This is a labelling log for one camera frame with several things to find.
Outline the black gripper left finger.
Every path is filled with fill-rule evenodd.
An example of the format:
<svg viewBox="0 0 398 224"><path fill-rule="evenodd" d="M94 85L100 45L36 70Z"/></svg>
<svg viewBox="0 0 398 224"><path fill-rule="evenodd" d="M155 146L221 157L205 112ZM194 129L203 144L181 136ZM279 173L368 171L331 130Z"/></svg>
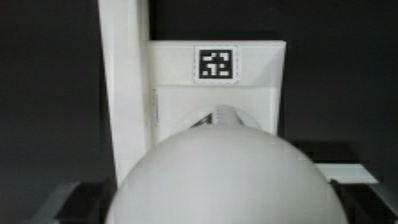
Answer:
<svg viewBox="0 0 398 224"><path fill-rule="evenodd" d="M109 179L61 184L29 224L105 224L114 190Z"/></svg>

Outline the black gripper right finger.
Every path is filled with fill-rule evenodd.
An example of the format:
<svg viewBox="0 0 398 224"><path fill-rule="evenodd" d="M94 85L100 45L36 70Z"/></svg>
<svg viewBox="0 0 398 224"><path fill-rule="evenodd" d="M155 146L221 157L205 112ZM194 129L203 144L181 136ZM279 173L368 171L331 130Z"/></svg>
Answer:
<svg viewBox="0 0 398 224"><path fill-rule="evenodd" d="M348 224L398 224L398 214L372 186L363 183L340 183L336 179L331 180L331 186L341 201Z"/></svg>

